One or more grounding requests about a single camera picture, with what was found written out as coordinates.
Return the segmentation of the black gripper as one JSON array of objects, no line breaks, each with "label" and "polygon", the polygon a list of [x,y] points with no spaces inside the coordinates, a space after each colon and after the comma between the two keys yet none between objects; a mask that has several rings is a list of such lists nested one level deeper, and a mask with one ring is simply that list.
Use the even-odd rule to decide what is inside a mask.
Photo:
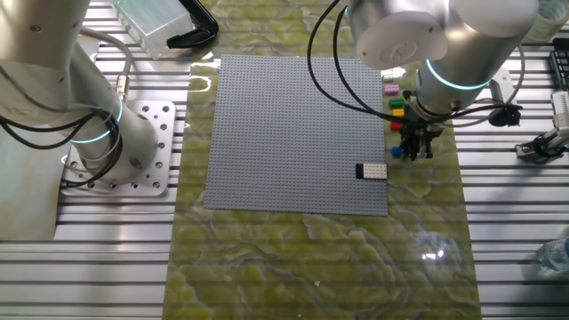
[{"label": "black gripper", "polygon": [[438,124],[427,124],[427,120],[421,117],[421,104],[416,99],[415,91],[403,90],[402,94],[405,99],[405,120],[409,121],[400,132],[402,158],[415,161],[419,154],[420,158],[430,159],[433,157],[432,139],[438,138],[445,128]]}]

